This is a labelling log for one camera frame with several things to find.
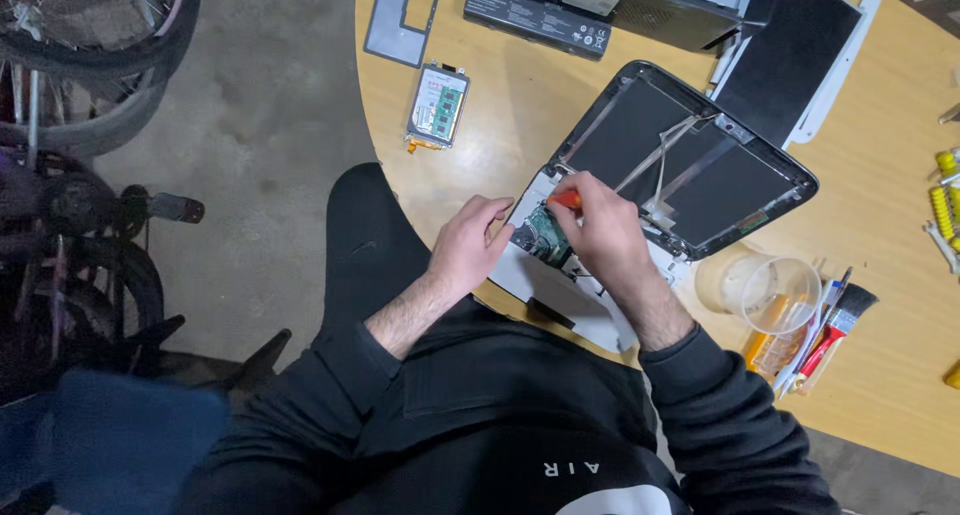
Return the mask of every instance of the wooden table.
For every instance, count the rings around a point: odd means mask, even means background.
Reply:
[[[652,61],[701,89],[714,67],[709,56],[623,30],[594,63],[470,24],[464,1],[439,0],[425,54],[465,68],[472,80],[456,146],[409,154],[402,136],[420,71],[363,52],[374,0],[356,0],[357,71],[370,136],[427,244],[471,195],[519,197],[625,63]],[[750,242],[811,262],[825,259],[831,274],[854,266],[854,281],[882,300],[816,390],[778,406],[807,426],[960,476],[960,392],[942,383],[960,358],[960,286],[921,230],[931,219],[933,155],[960,143],[960,124],[937,124],[960,102],[957,66],[960,40],[899,1],[883,0],[820,133],[789,150],[820,178],[820,193]],[[746,325],[705,310],[693,279],[678,289],[680,298],[723,347],[742,349]],[[477,294],[523,317],[522,303],[491,283]]]

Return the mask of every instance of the clear plastic cup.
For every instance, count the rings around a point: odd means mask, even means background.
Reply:
[[[770,335],[791,333],[813,317],[823,288],[807,262],[746,246],[715,256],[697,268],[697,296],[707,308]]]

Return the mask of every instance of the orange screwdriver handle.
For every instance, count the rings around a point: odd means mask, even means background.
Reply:
[[[580,198],[580,193],[575,190],[569,192],[563,192],[560,194],[551,194],[549,198],[546,199],[547,202],[557,202],[563,207],[570,209],[579,209],[583,205],[583,199]]]

